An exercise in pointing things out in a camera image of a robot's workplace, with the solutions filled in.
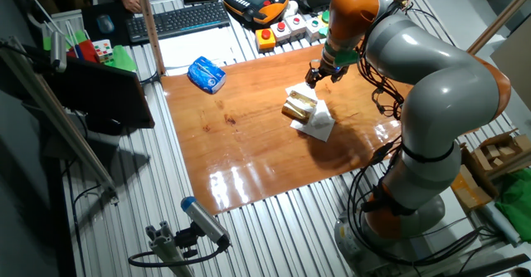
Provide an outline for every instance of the rubik's cube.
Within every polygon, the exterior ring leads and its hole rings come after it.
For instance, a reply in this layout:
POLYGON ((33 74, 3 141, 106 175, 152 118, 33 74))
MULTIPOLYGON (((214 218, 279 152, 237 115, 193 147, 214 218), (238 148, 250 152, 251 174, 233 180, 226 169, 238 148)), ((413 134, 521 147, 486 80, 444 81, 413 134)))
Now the rubik's cube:
POLYGON ((93 41, 94 49, 96 50, 96 57, 102 64, 108 64, 114 60, 113 48, 110 46, 109 40, 93 41))

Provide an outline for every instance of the computer screen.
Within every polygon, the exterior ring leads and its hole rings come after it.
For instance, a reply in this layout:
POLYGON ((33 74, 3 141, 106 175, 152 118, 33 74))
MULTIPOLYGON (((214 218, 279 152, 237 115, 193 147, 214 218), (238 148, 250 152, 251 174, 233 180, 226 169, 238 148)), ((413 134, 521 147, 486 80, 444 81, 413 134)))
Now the computer screen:
POLYGON ((134 72, 67 57, 64 73, 45 75, 61 104, 131 128, 152 128, 144 90, 134 72))

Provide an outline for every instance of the wooden board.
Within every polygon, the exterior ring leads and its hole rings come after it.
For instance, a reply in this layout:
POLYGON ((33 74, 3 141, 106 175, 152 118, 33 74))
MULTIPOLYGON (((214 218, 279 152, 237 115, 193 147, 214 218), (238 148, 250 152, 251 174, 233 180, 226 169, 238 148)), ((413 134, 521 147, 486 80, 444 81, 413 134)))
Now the wooden board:
MULTIPOLYGON (((356 66, 338 83, 317 84, 336 124, 328 142, 290 128, 280 111, 285 88, 304 82, 322 46, 226 66, 227 82, 214 95, 185 75, 162 78, 194 196, 212 213, 359 168, 373 150, 400 134, 379 114, 374 87, 356 66)), ((404 96, 410 85, 395 83, 404 96)), ((392 99, 380 96, 381 103, 392 99)))

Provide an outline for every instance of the keyboard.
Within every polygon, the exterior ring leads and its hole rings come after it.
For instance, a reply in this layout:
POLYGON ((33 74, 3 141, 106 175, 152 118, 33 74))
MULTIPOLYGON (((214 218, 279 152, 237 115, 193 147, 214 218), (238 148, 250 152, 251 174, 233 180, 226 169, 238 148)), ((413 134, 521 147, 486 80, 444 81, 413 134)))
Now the keyboard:
MULTIPOLYGON (((153 15, 159 39, 200 32, 214 27, 229 25, 230 19, 221 2, 185 7, 171 12, 153 15)), ((125 21, 131 42, 149 41, 143 17, 125 21)))

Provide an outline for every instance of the orange controller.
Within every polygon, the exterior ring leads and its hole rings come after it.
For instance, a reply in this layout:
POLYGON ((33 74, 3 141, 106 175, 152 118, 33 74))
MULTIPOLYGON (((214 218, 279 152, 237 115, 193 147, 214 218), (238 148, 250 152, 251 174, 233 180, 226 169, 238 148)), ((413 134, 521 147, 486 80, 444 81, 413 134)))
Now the orange controller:
POLYGON ((290 0, 223 0, 228 10, 245 21, 262 25, 273 22, 288 7, 290 0))

